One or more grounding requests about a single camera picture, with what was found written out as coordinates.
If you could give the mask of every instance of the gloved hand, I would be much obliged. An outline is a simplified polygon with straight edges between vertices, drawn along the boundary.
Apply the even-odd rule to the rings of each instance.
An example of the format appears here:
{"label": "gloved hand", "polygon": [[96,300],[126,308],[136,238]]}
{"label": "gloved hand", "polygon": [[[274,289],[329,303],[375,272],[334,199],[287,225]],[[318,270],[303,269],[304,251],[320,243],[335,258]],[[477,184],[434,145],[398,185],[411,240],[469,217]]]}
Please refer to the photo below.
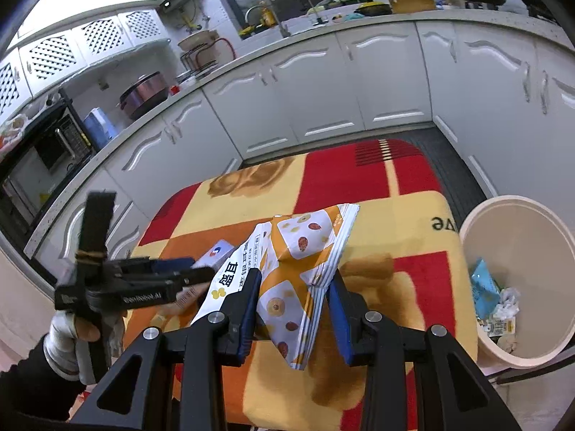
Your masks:
{"label": "gloved hand", "polygon": [[[120,314],[104,316],[102,322],[112,326],[106,348],[108,358],[119,357],[123,351],[124,320]],[[76,345],[78,340],[95,342],[100,331],[85,319],[72,312],[57,311],[52,318],[50,330],[44,337],[44,355],[56,374],[69,381],[81,380],[88,385],[90,380],[81,377],[78,368]]]}

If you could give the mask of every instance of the faucet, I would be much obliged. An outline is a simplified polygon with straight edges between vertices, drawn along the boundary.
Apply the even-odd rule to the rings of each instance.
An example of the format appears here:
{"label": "faucet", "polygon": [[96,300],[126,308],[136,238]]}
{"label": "faucet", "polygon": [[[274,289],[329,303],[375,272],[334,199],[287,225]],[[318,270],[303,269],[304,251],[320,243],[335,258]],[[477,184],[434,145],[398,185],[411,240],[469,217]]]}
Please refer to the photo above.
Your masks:
{"label": "faucet", "polygon": [[315,15],[316,15],[316,22],[314,22],[313,25],[315,25],[315,26],[320,26],[320,25],[323,25],[323,24],[327,24],[328,21],[327,21],[327,20],[323,20],[323,19],[320,17],[319,13],[317,12],[317,9],[316,9],[315,6],[312,4],[312,1],[311,1],[311,0],[307,0],[307,1],[308,1],[308,3],[309,3],[309,6],[311,7],[312,11],[313,11],[313,12],[315,13]]}
{"label": "faucet", "polygon": [[249,21],[248,21],[249,13],[251,13],[252,10],[254,10],[255,8],[262,8],[262,9],[263,9],[263,8],[268,8],[268,9],[271,11],[271,13],[274,15],[274,19],[275,19],[276,22],[278,23],[278,27],[279,27],[279,29],[280,29],[280,34],[282,35],[282,37],[283,37],[284,39],[286,39],[287,37],[290,37],[290,36],[291,36],[290,31],[287,29],[286,26],[284,26],[284,25],[282,24],[282,22],[280,21],[280,18],[278,18],[278,15],[277,15],[277,13],[275,12],[274,6],[271,4],[271,1],[269,1],[269,2],[268,2],[268,5],[266,5],[266,6],[264,6],[264,5],[262,5],[262,4],[257,4],[257,5],[252,6],[250,9],[248,9],[248,10],[245,12],[245,22],[246,22],[246,24],[249,24]]}

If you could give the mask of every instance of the table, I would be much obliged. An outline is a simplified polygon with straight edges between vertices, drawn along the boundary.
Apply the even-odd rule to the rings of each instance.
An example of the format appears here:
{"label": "table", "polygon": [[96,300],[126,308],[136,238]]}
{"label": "table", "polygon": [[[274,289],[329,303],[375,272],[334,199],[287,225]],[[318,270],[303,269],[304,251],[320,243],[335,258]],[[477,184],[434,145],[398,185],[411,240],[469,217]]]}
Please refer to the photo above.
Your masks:
{"label": "table", "polygon": [[[339,265],[347,288],[400,325],[445,325],[475,359],[475,313],[459,236],[427,160],[402,140],[366,140],[193,184],[163,205],[132,256],[197,259],[221,238],[240,245],[274,215],[345,202],[360,204]],[[156,308],[137,310],[125,343],[149,325],[184,327],[196,312],[194,306],[163,320]],[[412,365],[406,373],[408,424],[415,429]],[[241,368],[224,367],[222,377],[229,422],[288,431],[359,428],[366,370],[347,367],[338,354],[327,304],[306,370],[290,369],[271,342],[260,341]]]}

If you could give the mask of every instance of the dark floor mat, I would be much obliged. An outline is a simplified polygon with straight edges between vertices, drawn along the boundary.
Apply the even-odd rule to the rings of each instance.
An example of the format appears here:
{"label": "dark floor mat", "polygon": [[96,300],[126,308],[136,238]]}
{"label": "dark floor mat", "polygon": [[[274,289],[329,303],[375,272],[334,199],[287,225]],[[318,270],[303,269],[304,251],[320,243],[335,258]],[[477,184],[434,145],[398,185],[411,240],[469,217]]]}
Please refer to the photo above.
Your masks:
{"label": "dark floor mat", "polygon": [[458,229],[473,208],[486,199],[467,165],[437,128],[385,134],[380,139],[402,139],[425,154],[441,183]]}

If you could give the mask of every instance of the lattice cabinet door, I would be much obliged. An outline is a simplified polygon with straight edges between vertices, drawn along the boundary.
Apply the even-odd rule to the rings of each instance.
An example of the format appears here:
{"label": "lattice cabinet door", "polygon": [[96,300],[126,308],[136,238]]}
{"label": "lattice cabinet door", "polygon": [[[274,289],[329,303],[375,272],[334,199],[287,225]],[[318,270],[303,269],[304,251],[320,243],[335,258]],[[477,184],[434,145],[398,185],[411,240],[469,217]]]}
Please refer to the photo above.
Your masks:
{"label": "lattice cabinet door", "polygon": [[72,32],[89,65],[132,48],[117,16],[90,21],[74,27]]}
{"label": "lattice cabinet door", "polygon": [[0,125],[31,98],[18,50],[12,50],[0,62]]}
{"label": "lattice cabinet door", "polygon": [[86,67],[70,30],[29,43],[20,49],[20,58],[33,95]]}
{"label": "lattice cabinet door", "polygon": [[128,11],[118,14],[134,45],[168,39],[168,33],[154,9]]}

